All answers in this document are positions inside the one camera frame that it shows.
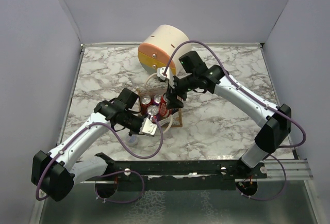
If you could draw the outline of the red soda can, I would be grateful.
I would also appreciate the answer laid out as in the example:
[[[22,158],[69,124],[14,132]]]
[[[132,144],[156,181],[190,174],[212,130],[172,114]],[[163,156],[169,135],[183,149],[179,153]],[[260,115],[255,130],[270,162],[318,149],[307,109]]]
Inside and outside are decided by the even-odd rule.
[[[170,114],[172,114],[173,109],[168,109],[167,108],[167,103],[168,100],[166,98],[166,93],[164,93],[160,99],[160,103],[159,103],[159,114],[161,117],[168,117]]]
[[[152,105],[152,98],[148,94],[144,94],[140,97],[140,107],[141,107],[141,114],[145,115],[147,108]]]

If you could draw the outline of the purple soda can front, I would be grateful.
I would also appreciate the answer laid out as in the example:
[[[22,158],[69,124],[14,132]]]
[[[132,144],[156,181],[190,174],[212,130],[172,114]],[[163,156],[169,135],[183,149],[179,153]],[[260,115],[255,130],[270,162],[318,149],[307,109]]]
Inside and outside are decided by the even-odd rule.
[[[157,121],[160,120],[160,114],[159,114],[159,110],[158,110],[158,106],[157,105],[150,105],[147,107],[146,113],[150,116],[150,117],[154,117]]]

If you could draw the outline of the brown canvas bag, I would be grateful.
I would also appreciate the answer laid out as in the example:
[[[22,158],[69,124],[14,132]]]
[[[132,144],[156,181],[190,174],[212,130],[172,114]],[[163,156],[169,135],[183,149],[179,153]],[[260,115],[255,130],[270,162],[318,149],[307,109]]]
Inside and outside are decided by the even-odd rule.
[[[148,94],[152,98],[152,105],[153,105],[153,96],[155,94],[164,94],[166,92],[165,86],[161,86],[159,84],[153,86],[149,86],[149,81],[153,78],[156,79],[157,73],[152,73],[144,82],[143,85],[136,88],[138,96],[141,97],[144,94]],[[182,111],[180,109],[173,109],[172,114],[168,117],[160,117],[158,121],[163,128],[163,132],[166,133],[170,128],[174,127],[183,127],[182,122]]]

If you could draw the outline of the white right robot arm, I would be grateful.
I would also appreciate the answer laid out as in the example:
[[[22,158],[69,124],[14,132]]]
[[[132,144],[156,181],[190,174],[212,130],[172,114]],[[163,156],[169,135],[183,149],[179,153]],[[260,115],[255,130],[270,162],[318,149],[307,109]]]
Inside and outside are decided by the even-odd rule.
[[[196,51],[189,51],[179,58],[187,76],[179,78],[165,67],[157,75],[168,81],[167,108],[183,108],[187,93],[201,89],[222,97],[246,113],[260,131],[252,146],[241,156],[237,172],[242,178],[255,173],[255,166],[276,151],[291,132],[291,108],[277,106],[238,84],[220,65],[207,67]]]

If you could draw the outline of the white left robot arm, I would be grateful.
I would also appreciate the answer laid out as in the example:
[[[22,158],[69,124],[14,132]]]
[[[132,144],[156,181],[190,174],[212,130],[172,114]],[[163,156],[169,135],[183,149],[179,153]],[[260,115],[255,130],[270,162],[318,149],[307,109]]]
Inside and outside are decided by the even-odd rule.
[[[114,167],[105,159],[95,156],[82,163],[78,159],[117,124],[134,133],[140,132],[143,119],[131,110],[138,98],[133,91],[123,89],[118,97],[97,103],[90,117],[67,140],[47,153],[37,152],[32,160],[31,174],[31,181],[37,187],[36,199],[45,199],[40,197],[40,191],[43,191],[47,197],[60,201],[80,182],[97,176],[110,179]]]

